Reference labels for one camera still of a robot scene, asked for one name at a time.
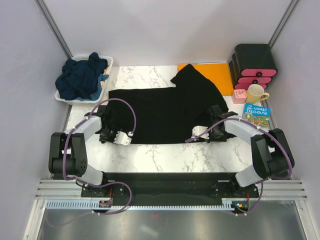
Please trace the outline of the black t shirt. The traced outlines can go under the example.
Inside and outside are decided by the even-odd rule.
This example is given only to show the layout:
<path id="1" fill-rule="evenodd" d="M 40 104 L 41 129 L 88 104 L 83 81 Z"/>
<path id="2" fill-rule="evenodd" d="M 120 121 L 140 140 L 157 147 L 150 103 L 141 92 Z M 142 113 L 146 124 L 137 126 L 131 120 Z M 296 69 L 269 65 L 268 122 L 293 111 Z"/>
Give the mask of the black t shirt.
<path id="1" fill-rule="evenodd" d="M 229 111 L 222 95 L 195 96 L 176 87 L 117 89 L 107 104 L 115 112 L 115 128 L 134 130 L 132 144 L 182 144 L 195 126 L 212 125 L 207 110 L 215 105 Z"/>

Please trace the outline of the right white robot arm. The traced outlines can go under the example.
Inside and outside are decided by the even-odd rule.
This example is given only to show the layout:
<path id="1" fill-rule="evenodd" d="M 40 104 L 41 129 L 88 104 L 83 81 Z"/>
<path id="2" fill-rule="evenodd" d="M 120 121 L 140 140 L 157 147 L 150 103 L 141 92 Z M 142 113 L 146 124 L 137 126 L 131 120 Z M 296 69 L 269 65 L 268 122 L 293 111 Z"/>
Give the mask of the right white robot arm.
<path id="1" fill-rule="evenodd" d="M 211 106 L 207 113 L 214 127 L 209 131 L 211 140 L 238 137 L 250 144 L 252 164 L 235 174 L 229 191 L 242 196 L 247 186 L 267 179 L 287 180 L 291 177 L 295 161 L 284 132 L 267 130 L 242 119 L 235 112 L 223 112 L 219 105 Z"/>

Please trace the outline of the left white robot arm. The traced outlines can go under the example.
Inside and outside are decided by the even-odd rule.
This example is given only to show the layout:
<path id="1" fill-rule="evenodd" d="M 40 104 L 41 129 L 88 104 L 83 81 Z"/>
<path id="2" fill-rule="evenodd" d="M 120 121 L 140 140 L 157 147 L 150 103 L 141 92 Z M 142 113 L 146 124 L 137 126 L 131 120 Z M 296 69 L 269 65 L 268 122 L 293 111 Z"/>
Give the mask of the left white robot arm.
<path id="1" fill-rule="evenodd" d="M 92 191 L 99 197 L 104 197 L 109 193 L 110 185 L 105 172 L 89 165 L 86 141 L 94 134 L 99 134 L 99 141 L 102 144 L 112 143 L 117 134 L 115 119 L 115 111 L 109 106 L 99 106 L 97 112 L 91 116 L 88 122 L 73 132 L 67 144 L 67 150 L 70 152 L 66 154 L 66 176 L 92 185 Z M 60 179 L 63 178 L 64 149 L 69 133 L 70 130 L 55 132 L 50 139 L 48 170 Z"/>

